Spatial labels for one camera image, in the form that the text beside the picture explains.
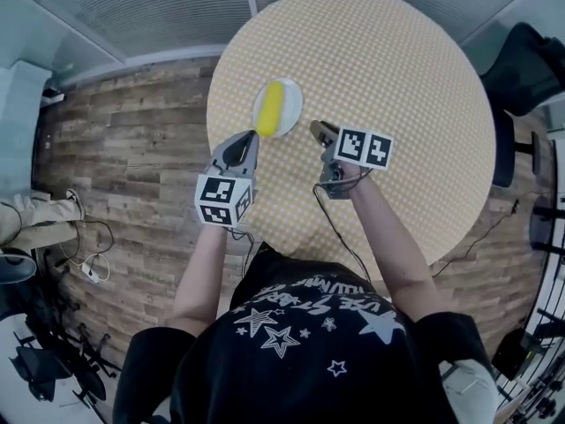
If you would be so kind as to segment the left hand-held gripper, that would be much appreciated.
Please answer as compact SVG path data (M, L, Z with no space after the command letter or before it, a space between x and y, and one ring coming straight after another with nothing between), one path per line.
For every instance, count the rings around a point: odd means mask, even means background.
M204 173L198 176L194 206L203 224L234 229L254 202L254 173L259 135L237 133L212 153Z

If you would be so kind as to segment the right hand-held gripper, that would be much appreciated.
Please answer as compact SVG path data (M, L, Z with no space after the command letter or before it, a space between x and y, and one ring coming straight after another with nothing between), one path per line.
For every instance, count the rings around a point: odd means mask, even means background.
M374 131L357 128L339 128L330 123L313 120L310 132L324 148L320 187L330 200L347 200L356 179L345 179L341 163L357 165L361 169L387 170L393 152L394 138Z

